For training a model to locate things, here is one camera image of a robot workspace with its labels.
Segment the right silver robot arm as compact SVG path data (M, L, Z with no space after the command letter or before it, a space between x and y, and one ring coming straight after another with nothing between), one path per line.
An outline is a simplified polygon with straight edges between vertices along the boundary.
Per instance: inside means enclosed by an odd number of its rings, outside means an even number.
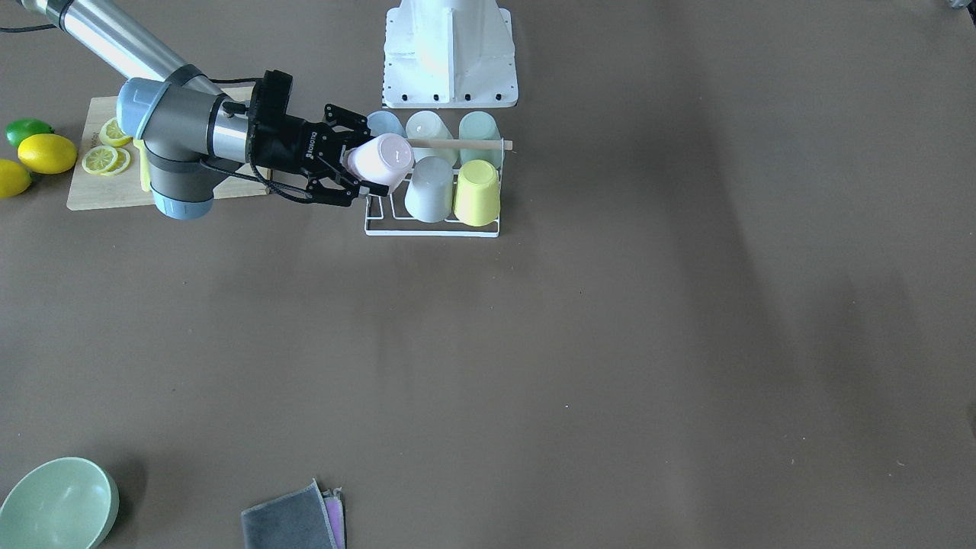
M386 197L390 185L344 166L371 139L366 118L328 104L320 122L289 115L293 78L268 70L246 103L151 34L111 1L24 1L126 78L117 120L142 140L156 207L193 220L210 211L215 188L242 177L302 204L348 207L359 197Z

